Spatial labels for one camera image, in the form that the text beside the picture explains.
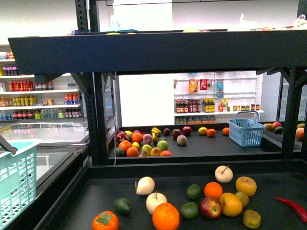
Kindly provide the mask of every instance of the metal shelf frame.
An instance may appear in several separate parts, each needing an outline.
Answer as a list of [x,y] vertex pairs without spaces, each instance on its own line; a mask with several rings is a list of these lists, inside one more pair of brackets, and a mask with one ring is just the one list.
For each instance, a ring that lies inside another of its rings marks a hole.
[[[98,32],[97,1],[90,0],[88,7],[91,33],[87,33],[86,1],[76,0],[79,33],[75,36],[19,37],[9,42],[20,72],[35,73],[36,81],[72,73],[86,97],[93,165],[109,164],[104,99],[108,76],[238,70],[280,72],[289,82],[282,156],[292,159],[299,101],[307,83],[307,59],[302,58],[307,46],[301,42],[307,31],[151,31],[109,36]],[[66,58],[59,61],[59,56]],[[306,158],[307,132],[303,143]]]

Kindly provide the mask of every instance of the teal basket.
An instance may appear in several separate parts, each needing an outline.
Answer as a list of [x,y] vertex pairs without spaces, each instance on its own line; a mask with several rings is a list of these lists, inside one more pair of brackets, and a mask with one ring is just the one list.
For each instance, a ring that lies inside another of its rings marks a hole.
[[[256,113],[255,119],[237,119],[240,113]],[[262,134],[265,129],[259,124],[257,111],[238,112],[233,120],[228,120],[229,137],[242,147],[254,147],[261,145]]]
[[40,141],[8,142],[18,151],[15,155],[0,153],[0,230],[12,223],[36,196],[36,146]]

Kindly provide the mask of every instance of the red chili pepper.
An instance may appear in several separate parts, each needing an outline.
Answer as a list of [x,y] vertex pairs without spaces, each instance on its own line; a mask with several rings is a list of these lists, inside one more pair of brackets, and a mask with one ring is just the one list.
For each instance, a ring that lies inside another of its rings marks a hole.
[[301,218],[304,223],[307,223],[307,211],[302,206],[285,198],[274,197],[274,199],[288,205],[290,208],[293,209],[294,212],[296,212],[296,214]]

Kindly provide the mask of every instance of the stem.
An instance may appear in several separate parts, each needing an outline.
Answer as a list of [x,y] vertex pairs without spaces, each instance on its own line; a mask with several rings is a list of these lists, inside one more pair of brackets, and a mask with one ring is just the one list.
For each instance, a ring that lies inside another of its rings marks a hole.
[[230,166],[230,164],[229,165],[227,165],[227,167],[226,168],[224,168],[224,170],[222,171],[222,174],[224,173],[224,171],[228,168]]

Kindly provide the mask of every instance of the white apple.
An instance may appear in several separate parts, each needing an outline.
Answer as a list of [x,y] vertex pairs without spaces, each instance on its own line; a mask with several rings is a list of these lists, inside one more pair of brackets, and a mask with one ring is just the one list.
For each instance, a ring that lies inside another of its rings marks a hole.
[[146,207],[148,212],[152,215],[155,208],[161,204],[167,202],[167,198],[162,193],[151,193],[146,199]]
[[135,182],[135,193],[142,196],[149,195],[153,192],[154,185],[153,178],[145,176],[138,183]]
[[234,174],[228,166],[221,165],[215,170],[215,178],[221,183],[228,183],[232,180]]

